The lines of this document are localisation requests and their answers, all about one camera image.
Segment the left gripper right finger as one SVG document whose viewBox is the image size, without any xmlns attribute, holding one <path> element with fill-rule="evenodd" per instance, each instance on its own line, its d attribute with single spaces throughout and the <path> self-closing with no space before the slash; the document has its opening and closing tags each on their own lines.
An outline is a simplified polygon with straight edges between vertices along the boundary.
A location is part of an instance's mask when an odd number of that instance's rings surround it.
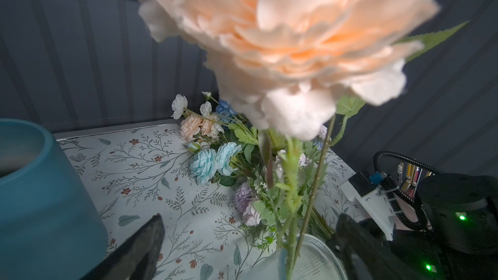
<svg viewBox="0 0 498 280">
<path fill-rule="evenodd" d="M 338 218 L 326 245 L 342 261 L 349 279 L 423 279 L 347 214 Z"/>
</svg>

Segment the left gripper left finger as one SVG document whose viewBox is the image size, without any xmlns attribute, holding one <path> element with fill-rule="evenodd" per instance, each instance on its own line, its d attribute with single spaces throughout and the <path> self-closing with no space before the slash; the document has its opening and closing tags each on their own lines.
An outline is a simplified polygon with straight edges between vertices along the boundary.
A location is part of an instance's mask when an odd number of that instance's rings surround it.
<svg viewBox="0 0 498 280">
<path fill-rule="evenodd" d="M 83 278 L 153 279 L 164 237 L 165 228 L 162 217 L 154 215 Z"/>
</svg>

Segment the clear glass vase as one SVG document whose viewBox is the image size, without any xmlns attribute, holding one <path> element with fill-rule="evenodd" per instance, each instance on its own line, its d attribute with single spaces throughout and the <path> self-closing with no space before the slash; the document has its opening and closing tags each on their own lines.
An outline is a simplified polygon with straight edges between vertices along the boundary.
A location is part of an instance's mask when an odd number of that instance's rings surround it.
<svg viewBox="0 0 498 280">
<path fill-rule="evenodd" d="M 243 272 L 240 278 L 254 280 L 288 279 L 286 262 L 287 250 L 279 249 L 250 270 Z M 320 239 L 312 235 L 305 235 L 291 279 L 347 280 L 347 278 L 342 263 L 331 249 Z"/>
</svg>

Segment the peach peony stem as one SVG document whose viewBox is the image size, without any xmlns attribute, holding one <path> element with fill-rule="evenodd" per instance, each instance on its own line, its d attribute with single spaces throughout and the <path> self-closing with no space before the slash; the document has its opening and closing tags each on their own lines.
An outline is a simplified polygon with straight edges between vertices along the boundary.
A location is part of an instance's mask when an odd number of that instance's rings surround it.
<svg viewBox="0 0 498 280">
<path fill-rule="evenodd" d="M 286 200 L 279 242 L 293 277 L 305 234 L 298 227 L 302 143 L 315 139 L 343 97 L 381 106 L 407 84 L 404 67 L 424 49 L 409 34 L 440 10 L 437 0 L 138 0 L 156 41 L 181 36 L 206 52 L 220 98 L 260 132 L 285 138 Z"/>
</svg>

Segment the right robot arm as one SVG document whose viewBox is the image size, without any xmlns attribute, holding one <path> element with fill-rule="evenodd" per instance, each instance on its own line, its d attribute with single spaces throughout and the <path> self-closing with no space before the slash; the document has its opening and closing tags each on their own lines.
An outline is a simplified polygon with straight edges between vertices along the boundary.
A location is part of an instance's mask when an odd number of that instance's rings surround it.
<svg viewBox="0 0 498 280">
<path fill-rule="evenodd" d="M 497 177 L 429 176 L 418 195 L 431 229 L 396 230 L 390 251 L 423 279 L 496 279 Z"/>
</svg>

